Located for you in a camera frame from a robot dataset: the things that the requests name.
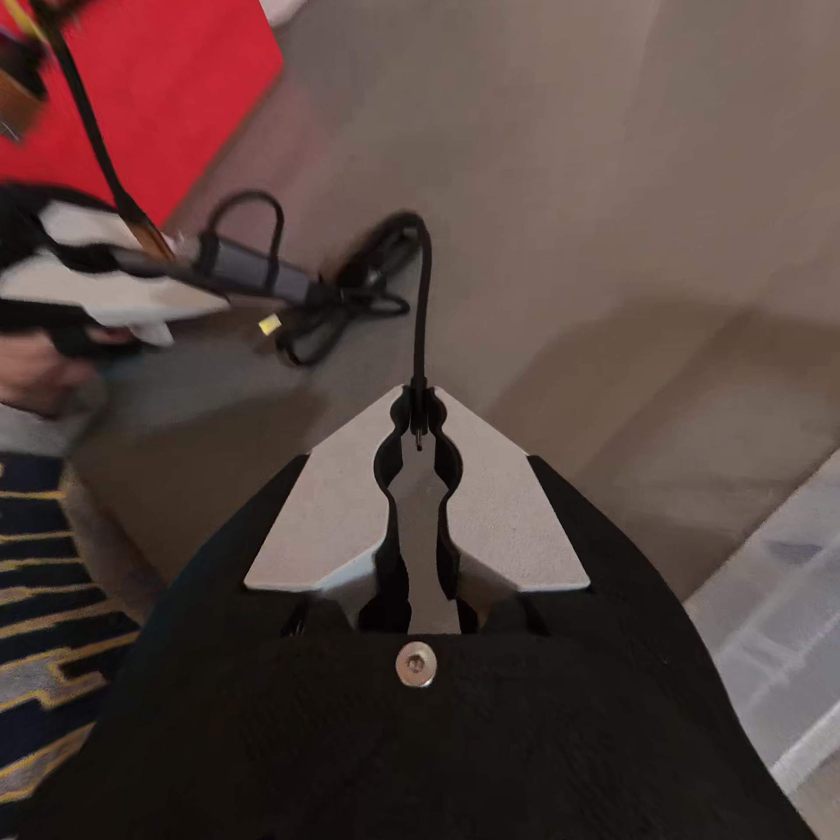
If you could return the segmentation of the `silver usb hub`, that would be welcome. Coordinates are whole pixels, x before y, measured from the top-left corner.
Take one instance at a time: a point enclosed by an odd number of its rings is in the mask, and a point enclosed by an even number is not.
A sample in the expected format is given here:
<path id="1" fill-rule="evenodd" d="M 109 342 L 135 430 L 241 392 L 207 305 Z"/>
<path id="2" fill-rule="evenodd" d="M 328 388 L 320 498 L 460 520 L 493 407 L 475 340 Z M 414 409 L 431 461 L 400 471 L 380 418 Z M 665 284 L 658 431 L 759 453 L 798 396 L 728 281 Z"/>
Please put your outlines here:
<path id="1" fill-rule="evenodd" d="M 249 203 L 264 204 L 274 214 L 267 251 L 242 245 L 219 232 L 226 215 Z M 280 258 L 285 222 L 283 207 L 273 195 L 260 190 L 236 192 L 215 207 L 198 235 L 193 266 L 221 292 L 303 306 L 318 282 L 304 269 Z"/>

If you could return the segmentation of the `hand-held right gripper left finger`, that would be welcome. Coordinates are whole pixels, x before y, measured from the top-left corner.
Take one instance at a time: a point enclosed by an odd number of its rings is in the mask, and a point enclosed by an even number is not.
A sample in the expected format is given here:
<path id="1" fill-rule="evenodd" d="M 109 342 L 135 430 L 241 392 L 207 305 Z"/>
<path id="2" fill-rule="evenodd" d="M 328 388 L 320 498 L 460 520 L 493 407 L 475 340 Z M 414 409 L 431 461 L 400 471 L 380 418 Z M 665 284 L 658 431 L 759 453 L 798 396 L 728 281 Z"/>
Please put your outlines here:
<path id="1" fill-rule="evenodd" d="M 352 627 L 376 595 L 375 553 L 390 506 L 375 457 L 397 432 L 393 387 L 317 444 L 245 575 L 253 592 L 315 595 L 339 603 Z"/>

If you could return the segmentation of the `person's left hand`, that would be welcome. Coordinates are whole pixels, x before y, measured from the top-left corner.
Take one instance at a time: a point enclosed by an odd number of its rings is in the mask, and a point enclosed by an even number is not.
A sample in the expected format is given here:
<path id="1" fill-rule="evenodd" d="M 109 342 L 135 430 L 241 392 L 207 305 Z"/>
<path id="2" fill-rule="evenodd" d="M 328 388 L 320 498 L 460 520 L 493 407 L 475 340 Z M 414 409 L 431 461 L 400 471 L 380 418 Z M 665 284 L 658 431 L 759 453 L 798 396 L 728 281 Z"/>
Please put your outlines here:
<path id="1" fill-rule="evenodd" d="M 60 414 L 99 378 L 89 360 L 62 355 L 43 330 L 1 334 L 1 404 L 42 417 Z"/>

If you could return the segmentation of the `grey navy printed sweatshirt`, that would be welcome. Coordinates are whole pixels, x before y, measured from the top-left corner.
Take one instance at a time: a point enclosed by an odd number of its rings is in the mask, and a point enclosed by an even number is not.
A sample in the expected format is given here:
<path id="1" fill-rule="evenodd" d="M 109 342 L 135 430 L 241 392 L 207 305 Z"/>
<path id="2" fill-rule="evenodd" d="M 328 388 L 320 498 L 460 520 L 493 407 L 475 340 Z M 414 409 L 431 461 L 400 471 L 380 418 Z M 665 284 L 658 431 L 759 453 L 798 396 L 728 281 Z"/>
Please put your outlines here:
<path id="1" fill-rule="evenodd" d="M 1 457 L 1 818 L 14 837 L 42 780 L 81 748 L 140 624 L 95 582 L 61 457 Z"/>

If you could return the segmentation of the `red plastic bin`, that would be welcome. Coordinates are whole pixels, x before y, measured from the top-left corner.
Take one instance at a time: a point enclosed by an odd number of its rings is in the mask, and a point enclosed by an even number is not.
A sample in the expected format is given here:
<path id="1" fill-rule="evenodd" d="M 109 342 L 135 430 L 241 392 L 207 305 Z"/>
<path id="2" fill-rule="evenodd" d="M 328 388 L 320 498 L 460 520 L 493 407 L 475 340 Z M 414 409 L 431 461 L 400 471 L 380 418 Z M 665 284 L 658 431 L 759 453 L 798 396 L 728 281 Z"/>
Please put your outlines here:
<path id="1" fill-rule="evenodd" d="M 62 31 L 121 183 L 160 226 L 284 64 L 257 1 L 90 2 Z"/>

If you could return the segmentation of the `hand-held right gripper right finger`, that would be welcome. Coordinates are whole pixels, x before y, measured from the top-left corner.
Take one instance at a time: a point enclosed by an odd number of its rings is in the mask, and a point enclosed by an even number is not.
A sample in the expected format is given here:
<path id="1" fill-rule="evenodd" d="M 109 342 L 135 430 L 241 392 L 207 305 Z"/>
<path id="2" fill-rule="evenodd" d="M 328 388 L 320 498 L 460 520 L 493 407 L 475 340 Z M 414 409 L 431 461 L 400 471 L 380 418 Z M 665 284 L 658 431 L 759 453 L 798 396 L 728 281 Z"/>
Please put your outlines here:
<path id="1" fill-rule="evenodd" d="M 441 388 L 429 390 L 437 510 L 436 567 L 460 630 L 478 631 L 498 602 L 582 592 L 591 579 L 530 456 Z"/>

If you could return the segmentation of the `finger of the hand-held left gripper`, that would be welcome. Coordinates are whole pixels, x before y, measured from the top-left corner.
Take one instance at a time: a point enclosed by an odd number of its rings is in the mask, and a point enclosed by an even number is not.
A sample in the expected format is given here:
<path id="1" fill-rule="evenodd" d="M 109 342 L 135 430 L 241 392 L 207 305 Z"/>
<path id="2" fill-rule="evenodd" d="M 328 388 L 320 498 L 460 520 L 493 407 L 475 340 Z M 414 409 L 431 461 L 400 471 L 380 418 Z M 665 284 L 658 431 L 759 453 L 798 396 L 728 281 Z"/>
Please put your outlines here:
<path id="1" fill-rule="evenodd" d="M 2 270 L 2 331 L 87 327 L 125 329 L 153 347 L 173 344 L 170 324 L 230 309 L 229 302 L 169 277 L 120 270 L 91 274 L 48 254 Z"/>
<path id="2" fill-rule="evenodd" d="M 74 203 L 51 201 L 37 213 L 46 236 L 38 247 L 40 275 L 104 277 L 194 277 L 180 260 L 170 261 L 142 250 L 129 226 L 115 213 Z"/>

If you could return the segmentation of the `clear plastic bin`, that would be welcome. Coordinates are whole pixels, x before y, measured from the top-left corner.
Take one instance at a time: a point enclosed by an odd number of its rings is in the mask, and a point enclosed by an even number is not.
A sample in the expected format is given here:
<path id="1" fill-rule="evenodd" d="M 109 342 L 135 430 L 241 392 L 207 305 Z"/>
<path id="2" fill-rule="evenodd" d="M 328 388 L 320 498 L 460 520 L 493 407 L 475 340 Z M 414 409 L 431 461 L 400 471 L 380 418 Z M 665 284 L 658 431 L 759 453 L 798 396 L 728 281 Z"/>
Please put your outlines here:
<path id="1" fill-rule="evenodd" d="M 818 838 L 839 838 L 839 453 L 686 602 L 740 723 Z"/>

